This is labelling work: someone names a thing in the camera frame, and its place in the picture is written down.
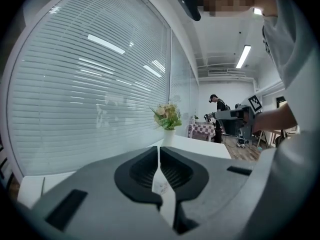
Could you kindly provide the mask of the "pink checkered tablecloth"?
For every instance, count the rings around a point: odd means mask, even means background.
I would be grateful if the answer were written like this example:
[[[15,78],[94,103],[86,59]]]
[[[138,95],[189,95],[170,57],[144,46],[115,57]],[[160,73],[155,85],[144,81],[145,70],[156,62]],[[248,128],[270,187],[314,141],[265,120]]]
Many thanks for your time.
[[[212,138],[216,135],[215,126],[211,123],[191,123],[188,126],[188,138],[193,138],[194,133],[201,133],[207,136],[207,141],[211,142]]]

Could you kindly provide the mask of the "pink and yellow flower bouquet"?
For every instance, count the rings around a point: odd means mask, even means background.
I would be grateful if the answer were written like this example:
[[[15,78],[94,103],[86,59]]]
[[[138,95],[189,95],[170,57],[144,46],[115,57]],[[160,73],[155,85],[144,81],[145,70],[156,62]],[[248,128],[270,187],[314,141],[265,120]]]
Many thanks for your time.
[[[182,125],[181,112],[174,103],[160,104],[157,108],[150,107],[155,123],[166,131],[174,131]]]

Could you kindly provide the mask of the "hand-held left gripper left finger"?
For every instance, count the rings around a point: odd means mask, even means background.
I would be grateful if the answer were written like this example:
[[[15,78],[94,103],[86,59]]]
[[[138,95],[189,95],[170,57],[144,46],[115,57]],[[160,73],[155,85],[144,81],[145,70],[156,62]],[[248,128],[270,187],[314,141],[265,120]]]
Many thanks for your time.
[[[45,193],[32,211],[65,239],[174,240],[152,191],[158,149],[90,163]]]

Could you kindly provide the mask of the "person's right forearm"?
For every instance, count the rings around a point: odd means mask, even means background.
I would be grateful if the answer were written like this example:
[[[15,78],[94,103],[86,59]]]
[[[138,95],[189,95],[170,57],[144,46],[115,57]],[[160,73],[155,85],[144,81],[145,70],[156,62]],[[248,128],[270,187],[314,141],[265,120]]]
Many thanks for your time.
[[[255,116],[252,132],[287,130],[298,125],[288,103]]]

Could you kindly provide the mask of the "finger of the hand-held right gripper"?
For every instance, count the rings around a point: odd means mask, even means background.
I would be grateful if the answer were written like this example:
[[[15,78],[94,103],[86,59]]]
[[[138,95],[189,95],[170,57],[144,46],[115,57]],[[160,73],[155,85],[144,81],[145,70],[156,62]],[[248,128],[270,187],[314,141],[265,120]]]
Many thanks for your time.
[[[235,110],[224,110],[217,111],[213,113],[213,117],[216,120],[235,120],[236,119],[236,111]]]

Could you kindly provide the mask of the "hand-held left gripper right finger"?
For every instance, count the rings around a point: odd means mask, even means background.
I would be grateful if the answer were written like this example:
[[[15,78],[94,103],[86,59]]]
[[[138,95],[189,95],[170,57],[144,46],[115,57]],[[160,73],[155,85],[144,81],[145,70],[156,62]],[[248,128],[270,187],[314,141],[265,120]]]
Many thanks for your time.
[[[161,236],[242,236],[257,205],[260,162],[160,148],[161,170],[175,193],[172,226]]]

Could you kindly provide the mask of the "person's grey t-shirt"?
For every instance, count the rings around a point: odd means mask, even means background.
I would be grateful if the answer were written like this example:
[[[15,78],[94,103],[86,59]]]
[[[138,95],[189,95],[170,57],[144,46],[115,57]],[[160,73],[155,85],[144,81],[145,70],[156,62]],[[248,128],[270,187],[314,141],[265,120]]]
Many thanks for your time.
[[[263,16],[265,48],[285,87],[299,134],[275,150],[246,240],[320,239],[320,45],[293,0]]]

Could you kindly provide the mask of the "white ceiling pipes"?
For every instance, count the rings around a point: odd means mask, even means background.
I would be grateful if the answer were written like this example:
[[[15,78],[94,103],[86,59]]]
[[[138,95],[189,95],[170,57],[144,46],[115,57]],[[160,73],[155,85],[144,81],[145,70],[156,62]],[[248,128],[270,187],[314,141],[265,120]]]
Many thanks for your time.
[[[253,82],[258,71],[249,64],[238,65],[237,56],[211,56],[197,58],[197,72],[200,82]]]

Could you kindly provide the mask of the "white window blinds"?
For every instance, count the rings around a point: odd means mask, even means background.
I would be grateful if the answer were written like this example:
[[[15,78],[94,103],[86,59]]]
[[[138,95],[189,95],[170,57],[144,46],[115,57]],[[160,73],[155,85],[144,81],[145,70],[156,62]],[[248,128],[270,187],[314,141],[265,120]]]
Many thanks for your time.
[[[4,144],[19,178],[73,172],[163,137],[172,102],[186,136],[198,75],[176,0],[27,0],[2,78]]]

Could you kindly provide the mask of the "white vase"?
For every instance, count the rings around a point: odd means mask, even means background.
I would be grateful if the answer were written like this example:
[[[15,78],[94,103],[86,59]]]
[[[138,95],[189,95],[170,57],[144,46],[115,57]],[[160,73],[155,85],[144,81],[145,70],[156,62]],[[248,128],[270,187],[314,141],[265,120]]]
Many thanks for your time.
[[[174,141],[176,131],[175,130],[164,130],[163,131],[163,140],[162,147],[171,147]]]

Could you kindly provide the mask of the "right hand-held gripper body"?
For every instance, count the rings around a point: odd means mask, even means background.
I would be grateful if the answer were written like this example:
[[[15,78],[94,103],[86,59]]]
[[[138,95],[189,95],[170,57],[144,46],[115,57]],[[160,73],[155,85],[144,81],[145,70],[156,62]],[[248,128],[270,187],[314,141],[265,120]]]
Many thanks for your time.
[[[253,134],[253,124],[257,114],[261,112],[262,104],[254,94],[242,103],[235,105],[235,120],[223,120],[225,134],[233,137],[250,139]]]

